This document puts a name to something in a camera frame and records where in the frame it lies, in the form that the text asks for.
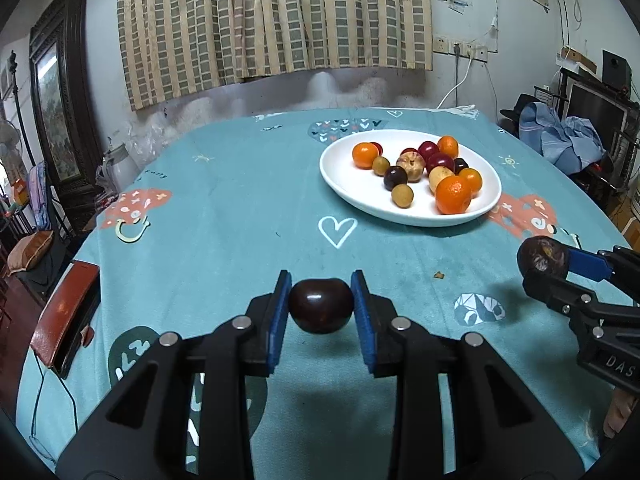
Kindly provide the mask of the right hand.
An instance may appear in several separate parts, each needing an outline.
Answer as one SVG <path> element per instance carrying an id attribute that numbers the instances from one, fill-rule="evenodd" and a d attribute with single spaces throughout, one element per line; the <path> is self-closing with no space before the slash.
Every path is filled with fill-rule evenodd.
<path id="1" fill-rule="evenodd" d="M 603 422 L 605 437 L 613 439 L 622 431 L 637 403 L 638 399 L 625 390 L 613 390 L 611 404 Z"/>

